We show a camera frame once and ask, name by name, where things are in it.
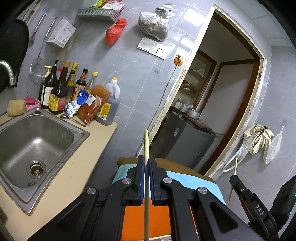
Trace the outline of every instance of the faucet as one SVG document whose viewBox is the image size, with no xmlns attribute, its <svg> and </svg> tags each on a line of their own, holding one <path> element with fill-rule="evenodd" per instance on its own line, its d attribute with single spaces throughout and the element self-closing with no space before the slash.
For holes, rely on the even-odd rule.
<svg viewBox="0 0 296 241">
<path fill-rule="evenodd" d="M 15 85 L 15 78 L 13 76 L 13 71 L 12 71 L 10 64 L 8 62 L 6 62 L 5 60 L 0 60 L 0 66 L 4 66 L 7 73 L 8 73 L 9 87 Z"/>
</svg>

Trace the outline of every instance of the plastic jug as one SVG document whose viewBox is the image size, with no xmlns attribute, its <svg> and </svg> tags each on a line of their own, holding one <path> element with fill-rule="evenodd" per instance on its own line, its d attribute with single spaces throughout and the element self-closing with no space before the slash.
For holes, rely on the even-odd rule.
<svg viewBox="0 0 296 241">
<path fill-rule="evenodd" d="M 118 78 L 113 77 L 111 82 L 106 85 L 106 89 L 111 92 L 106 103 L 98 111 L 94 119 L 99 123 L 107 126 L 113 122 L 117 108 L 119 106 L 119 91 L 120 88 L 117 84 Z"/>
</svg>

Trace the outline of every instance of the sponge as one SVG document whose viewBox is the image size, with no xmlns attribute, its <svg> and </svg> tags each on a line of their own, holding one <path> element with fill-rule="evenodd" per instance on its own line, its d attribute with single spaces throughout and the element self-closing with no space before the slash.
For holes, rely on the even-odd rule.
<svg viewBox="0 0 296 241">
<path fill-rule="evenodd" d="M 7 114 L 9 116 L 18 116 L 25 113 L 26 101 L 19 100 L 10 100 L 7 106 Z"/>
</svg>

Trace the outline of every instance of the stainless steel sink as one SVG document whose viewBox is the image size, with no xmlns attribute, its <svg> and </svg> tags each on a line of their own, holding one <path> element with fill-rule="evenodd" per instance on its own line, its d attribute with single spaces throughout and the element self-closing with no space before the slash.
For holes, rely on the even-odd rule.
<svg viewBox="0 0 296 241">
<path fill-rule="evenodd" d="M 0 125 L 1 185 L 32 214 L 51 180 L 88 136 L 39 108 L 5 122 Z"/>
</svg>

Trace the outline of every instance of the soap bar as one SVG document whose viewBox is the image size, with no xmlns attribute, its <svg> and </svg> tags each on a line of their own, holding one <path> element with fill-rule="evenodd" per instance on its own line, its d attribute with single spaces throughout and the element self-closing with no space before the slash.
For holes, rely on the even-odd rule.
<svg viewBox="0 0 296 241">
<path fill-rule="evenodd" d="M 35 104 L 34 98 L 25 98 L 24 100 L 26 101 L 26 105 Z"/>
<path fill-rule="evenodd" d="M 26 101 L 19 100 L 10 100 L 7 106 L 7 114 L 9 116 L 18 116 L 25 113 Z"/>
</svg>

